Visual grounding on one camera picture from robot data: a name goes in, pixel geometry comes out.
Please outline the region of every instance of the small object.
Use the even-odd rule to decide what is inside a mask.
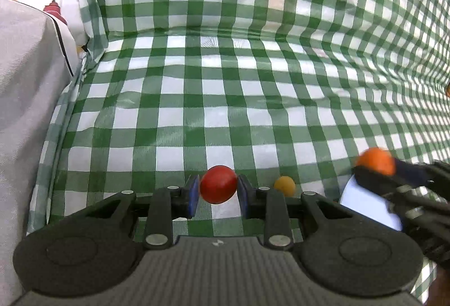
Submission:
[[[162,233],[152,233],[145,238],[145,242],[148,245],[154,246],[164,245],[167,240],[169,240],[167,236]]]
[[[293,197],[295,195],[295,182],[289,176],[279,177],[274,184],[274,188],[281,191],[285,197]]]
[[[50,15],[53,15],[55,18],[58,18],[61,22],[67,25],[66,20],[61,15],[61,8],[56,1],[53,0],[49,5],[46,5],[44,7],[44,11]]]
[[[385,176],[395,174],[395,160],[389,151],[379,147],[371,147],[358,158],[356,165],[361,165]]]
[[[291,243],[291,239],[285,235],[272,235],[269,238],[271,245],[282,248],[288,246]]]
[[[206,202],[220,204],[234,195],[237,186],[236,173],[227,166],[216,165],[203,176],[200,182],[200,194]]]
[[[225,243],[222,240],[217,239],[217,241],[213,241],[211,244],[213,244],[215,247],[219,247],[224,245]]]

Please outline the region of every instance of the circular pad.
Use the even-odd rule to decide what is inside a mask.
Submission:
[[[98,293],[126,278],[138,248],[107,219],[62,220],[24,238],[14,251],[14,269],[26,290],[48,296]]]
[[[404,233],[356,216],[327,220],[300,244],[300,261],[312,279],[363,298],[410,291],[422,268],[418,245]]]

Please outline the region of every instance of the grey textured surface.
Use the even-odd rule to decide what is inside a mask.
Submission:
[[[56,102],[70,81],[47,14],[0,0],[0,306],[23,290],[12,254],[24,225],[42,145]]]
[[[16,306],[314,305],[413,306],[408,293],[364,300],[338,295],[312,282],[290,253],[255,237],[181,237],[164,251],[148,251],[134,273],[97,295],[56,299],[27,293]]]

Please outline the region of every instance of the grey fabric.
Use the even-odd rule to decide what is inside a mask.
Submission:
[[[22,293],[12,253],[24,235],[42,145],[70,81],[53,19],[0,0],[0,305]]]

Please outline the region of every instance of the patterned fabric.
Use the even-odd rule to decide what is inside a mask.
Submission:
[[[335,199],[367,147],[450,156],[450,0],[79,1],[90,55],[58,138],[50,221],[217,164]],[[236,197],[201,201],[174,231],[262,232],[239,214]]]
[[[415,196],[426,197],[436,202],[447,202],[444,198],[438,196],[426,187],[418,187],[413,189],[411,193]],[[428,299],[428,287],[436,278],[436,270],[436,264],[429,259],[424,258],[424,266],[422,267],[420,276],[412,290],[412,293],[417,296],[422,303],[425,303]]]
[[[40,155],[36,185],[31,196],[27,234],[40,229],[48,222],[50,215],[50,197],[61,152],[62,140],[64,138],[64,132],[67,130],[74,102],[77,99],[81,71],[85,63],[86,58],[84,57],[78,65],[77,71],[75,71],[74,78],[62,91],[53,111],[46,140],[44,141]]]

